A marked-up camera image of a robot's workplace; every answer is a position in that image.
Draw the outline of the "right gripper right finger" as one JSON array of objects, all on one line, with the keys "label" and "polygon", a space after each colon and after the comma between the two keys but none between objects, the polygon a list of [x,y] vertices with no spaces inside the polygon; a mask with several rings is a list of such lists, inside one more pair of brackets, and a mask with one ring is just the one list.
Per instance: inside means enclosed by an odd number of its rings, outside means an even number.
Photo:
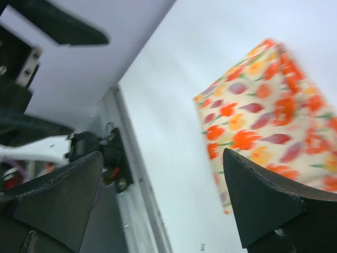
[{"label": "right gripper right finger", "polygon": [[336,194],[298,183],[231,149],[223,170],[248,252],[336,252]]}]

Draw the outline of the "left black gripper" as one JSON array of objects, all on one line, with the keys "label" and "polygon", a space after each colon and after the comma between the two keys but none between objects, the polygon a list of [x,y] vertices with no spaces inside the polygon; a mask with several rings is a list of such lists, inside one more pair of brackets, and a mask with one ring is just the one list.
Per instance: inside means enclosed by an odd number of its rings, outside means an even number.
[{"label": "left black gripper", "polygon": [[[50,1],[8,1],[8,6],[59,45],[107,45],[108,36]],[[1,107],[25,111],[42,48],[30,46],[1,26]]]}]

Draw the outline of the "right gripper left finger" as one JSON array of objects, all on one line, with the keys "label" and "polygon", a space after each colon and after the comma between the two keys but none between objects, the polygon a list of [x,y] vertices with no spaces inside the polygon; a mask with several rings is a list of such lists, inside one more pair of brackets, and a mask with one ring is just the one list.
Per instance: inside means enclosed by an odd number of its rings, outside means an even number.
[{"label": "right gripper left finger", "polygon": [[1,252],[79,252],[103,169],[100,152],[1,191]]}]

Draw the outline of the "floral orange skirt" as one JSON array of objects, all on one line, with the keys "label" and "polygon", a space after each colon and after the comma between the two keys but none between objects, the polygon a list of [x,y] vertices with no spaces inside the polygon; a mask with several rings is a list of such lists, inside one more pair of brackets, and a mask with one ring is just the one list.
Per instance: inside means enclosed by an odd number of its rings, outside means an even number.
[{"label": "floral orange skirt", "polygon": [[194,98],[224,213],[223,151],[336,192],[336,109],[280,43],[264,40]]}]

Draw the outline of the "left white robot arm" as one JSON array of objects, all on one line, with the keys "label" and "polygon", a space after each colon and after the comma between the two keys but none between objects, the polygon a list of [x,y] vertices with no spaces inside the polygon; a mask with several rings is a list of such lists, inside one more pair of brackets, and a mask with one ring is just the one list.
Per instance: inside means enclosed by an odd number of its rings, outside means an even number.
[{"label": "left white robot arm", "polygon": [[[7,7],[58,45],[109,44],[104,32],[51,1],[1,1],[1,11]],[[42,52],[1,26],[1,161],[10,164],[14,160],[66,163],[63,155],[71,148],[67,137],[72,128],[25,114]]]}]

